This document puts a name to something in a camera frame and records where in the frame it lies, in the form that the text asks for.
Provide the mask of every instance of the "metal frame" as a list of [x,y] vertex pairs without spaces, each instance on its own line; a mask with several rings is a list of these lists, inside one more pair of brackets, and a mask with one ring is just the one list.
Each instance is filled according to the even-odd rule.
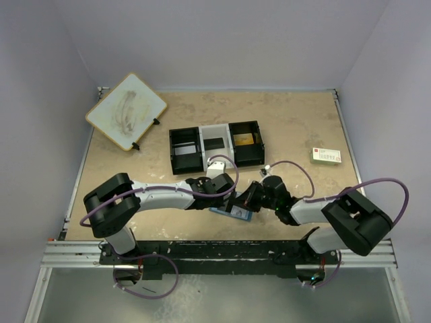
[[[104,90],[109,88],[99,87],[99,99],[104,95]],[[350,143],[349,135],[345,128],[345,122],[341,113],[341,108],[338,101],[337,91],[329,90],[333,94],[334,102],[337,107],[338,115],[341,121],[342,129],[345,135],[345,140],[349,148],[352,163],[355,169],[358,182],[361,182],[361,177]],[[82,171],[86,162],[88,149],[90,147],[93,129],[84,151],[84,156],[79,167],[78,175],[73,187],[69,207],[67,208],[65,225],[61,235],[67,233],[67,227],[71,216],[71,210],[75,201],[77,187],[81,180]],[[37,323],[40,310],[43,305],[44,296],[48,287],[49,279],[51,277],[53,268],[113,268],[112,265],[101,265],[100,249],[98,247],[100,242],[97,241],[54,241],[46,244],[46,250],[40,265],[40,272],[34,288],[32,300],[28,308],[25,323]],[[362,257],[354,254],[351,250],[343,251],[343,261],[341,263],[343,268],[385,268],[387,278],[395,307],[397,309],[398,317],[401,323],[411,322],[410,312],[407,301],[403,294],[401,281],[397,272],[397,261],[391,240],[385,240],[376,246],[373,251],[367,256]],[[115,268],[133,268],[133,265],[116,265]],[[300,265],[296,266],[297,269],[317,268],[315,265]],[[335,268],[335,265],[327,265],[327,268]]]

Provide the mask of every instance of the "whiteboard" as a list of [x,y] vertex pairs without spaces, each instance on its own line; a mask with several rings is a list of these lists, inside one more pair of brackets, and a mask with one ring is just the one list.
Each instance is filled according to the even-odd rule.
[[130,73],[86,115],[94,128],[123,150],[130,150],[166,109],[167,103]]

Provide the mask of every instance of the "wooden tabletop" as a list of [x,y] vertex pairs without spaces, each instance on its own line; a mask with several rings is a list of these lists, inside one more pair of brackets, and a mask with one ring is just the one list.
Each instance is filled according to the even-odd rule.
[[[97,240],[79,226],[86,214],[83,197],[119,172],[147,183],[173,183],[202,174],[172,175],[169,129],[257,120],[265,144],[265,163],[288,159],[302,165],[316,186],[316,197],[338,193],[358,183],[343,129],[330,92],[166,92],[168,108],[160,124],[138,142],[140,151],[123,151],[97,130],[73,204],[66,240]],[[341,151],[339,166],[310,163],[312,147]],[[294,196],[310,193],[305,175],[294,166],[278,165],[272,173],[284,179]],[[259,167],[240,168],[238,191],[260,180]],[[315,224],[282,224],[271,210],[255,213],[251,222],[208,210],[159,209],[137,213],[129,222],[137,240],[295,240]]]

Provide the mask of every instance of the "gray floor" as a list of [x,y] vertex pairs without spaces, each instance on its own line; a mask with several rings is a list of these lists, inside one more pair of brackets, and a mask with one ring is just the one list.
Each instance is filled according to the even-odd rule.
[[[163,292],[173,280],[165,276],[143,285]],[[39,318],[40,323],[398,321],[382,268],[341,269],[316,290],[270,276],[183,275],[174,293],[157,301],[113,288],[110,269],[54,269]]]

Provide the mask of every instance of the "white wall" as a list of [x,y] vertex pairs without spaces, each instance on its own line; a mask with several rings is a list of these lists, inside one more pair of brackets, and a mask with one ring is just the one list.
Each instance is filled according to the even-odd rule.
[[[341,87],[341,109],[363,179],[394,176],[411,200],[395,228],[413,318],[431,318],[431,1],[392,0]],[[367,189],[395,216],[401,190]]]
[[51,0],[0,2],[0,313],[23,322],[89,134],[94,82]]
[[55,0],[90,75],[156,88],[339,87],[388,0]]

